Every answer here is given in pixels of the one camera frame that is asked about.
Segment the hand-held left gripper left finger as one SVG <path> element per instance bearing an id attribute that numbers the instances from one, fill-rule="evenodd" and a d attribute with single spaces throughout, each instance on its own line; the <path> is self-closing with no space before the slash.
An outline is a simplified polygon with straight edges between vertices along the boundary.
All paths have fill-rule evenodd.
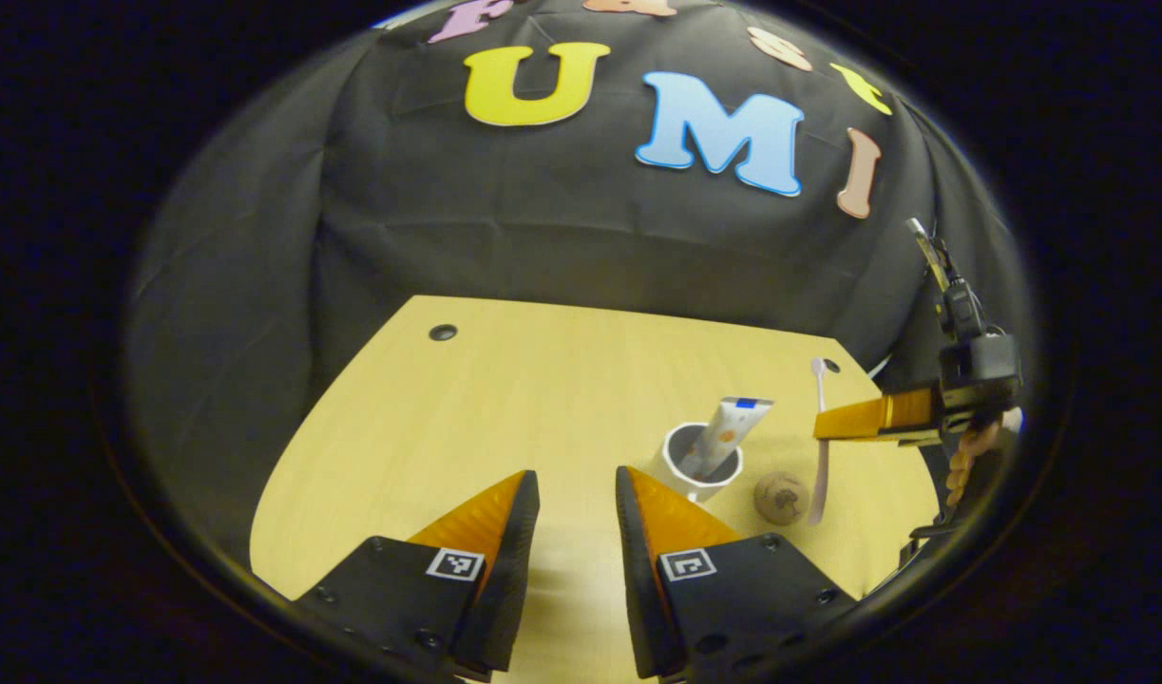
<path id="1" fill-rule="evenodd" d="M 510 667 L 538 516 L 537 473 L 512 473 L 407 540 L 363 540 L 295 606 L 371 658 L 490 681 Z"/>

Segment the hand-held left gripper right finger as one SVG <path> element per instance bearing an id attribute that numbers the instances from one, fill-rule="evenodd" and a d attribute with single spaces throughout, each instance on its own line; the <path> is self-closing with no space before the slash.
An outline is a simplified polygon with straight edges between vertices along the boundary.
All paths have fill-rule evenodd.
<path id="1" fill-rule="evenodd" d="M 858 606 L 784 537 L 744 537 L 645 471 L 617 468 L 615 502 L 641 678 L 767 683 Z"/>

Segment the pale pink toothbrush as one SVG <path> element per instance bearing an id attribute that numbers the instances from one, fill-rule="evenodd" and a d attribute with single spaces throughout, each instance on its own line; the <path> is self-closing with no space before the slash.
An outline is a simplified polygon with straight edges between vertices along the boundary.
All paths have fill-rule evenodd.
<path id="1" fill-rule="evenodd" d="M 815 357 L 811 360 L 810 369 L 815 377 L 816 398 L 818 398 L 818 412 L 827 410 L 827 398 L 825 398 L 825 376 L 827 376 L 827 359 Z M 812 482 L 810 511 L 808 511 L 806 524 L 818 525 L 824 519 L 825 506 L 829 501 L 829 439 L 818 439 L 818 465 L 816 465 L 815 482 Z"/>

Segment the white cup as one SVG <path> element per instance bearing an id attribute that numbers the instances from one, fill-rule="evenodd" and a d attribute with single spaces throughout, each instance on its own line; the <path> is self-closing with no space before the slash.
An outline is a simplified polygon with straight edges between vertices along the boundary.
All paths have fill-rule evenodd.
<path id="1" fill-rule="evenodd" d="M 725 485 L 732 484 L 744 470 L 744 449 L 736 447 L 732 454 L 724 460 L 706 478 L 693 478 L 680 470 L 681 459 L 686 455 L 686 449 L 696 441 L 696 438 L 705 429 L 702 423 L 681 423 L 664 437 L 662 445 L 658 448 L 657 455 L 650 460 L 645 471 L 664 485 L 668 485 L 673 492 L 683 495 L 691 503 L 705 505 L 719 494 Z"/>

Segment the round cork coaster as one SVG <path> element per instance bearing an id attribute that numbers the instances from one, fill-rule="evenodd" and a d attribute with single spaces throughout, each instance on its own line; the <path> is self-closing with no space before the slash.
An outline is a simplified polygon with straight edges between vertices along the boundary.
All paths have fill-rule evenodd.
<path id="1" fill-rule="evenodd" d="M 789 471 L 768 471 L 754 485 L 754 510 L 767 523 L 792 525 L 810 514 L 810 485 Z"/>

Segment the white toothpaste tube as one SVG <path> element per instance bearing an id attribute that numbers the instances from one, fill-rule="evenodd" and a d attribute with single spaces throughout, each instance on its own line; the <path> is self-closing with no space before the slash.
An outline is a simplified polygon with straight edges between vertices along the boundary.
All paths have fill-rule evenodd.
<path id="1" fill-rule="evenodd" d="M 712 419 L 700 429 L 697 437 L 686 446 L 677 463 L 679 471 L 694 480 L 712 476 L 749 435 L 751 429 L 774 408 L 772 399 L 724 397 L 715 409 Z"/>

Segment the wooden desktop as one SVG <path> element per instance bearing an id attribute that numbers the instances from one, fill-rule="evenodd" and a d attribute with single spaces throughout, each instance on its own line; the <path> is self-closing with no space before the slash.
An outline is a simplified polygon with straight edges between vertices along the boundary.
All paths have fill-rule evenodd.
<path id="1" fill-rule="evenodd" d="M 489 485 L 532 470 L 536 524 L 523 622 L 493 684 L 657 684 L 629 636 L 615 475 L 651 471 L 664 437 L 719 399 L 772 399 L 744 470 L 706 510 L 772 532 L 753 494 L 788 471 L 812 485 L 812 422 L 877 398 L 835 339 L 614 309 L 417 295 L 333 377 L 264 485 L 252 573 L 289 599 L 368 537 L 406 540 Z"/>

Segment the black backdrop cloth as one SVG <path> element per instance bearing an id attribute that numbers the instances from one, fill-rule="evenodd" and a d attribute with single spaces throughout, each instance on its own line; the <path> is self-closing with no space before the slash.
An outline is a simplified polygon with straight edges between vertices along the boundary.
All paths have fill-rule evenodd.
<path id="1" fill-rule="evenodd" d="M 994 174 L 914 86 L 797 9 L 468 0 L 308 58 L 205 142 L 139 242 L 127 411 L 178 514 L 241 564 L 295 429 L 413 295 L 837 339 L 937 376 L 919 219 L 1018 341 L 1042 332 Z"/>

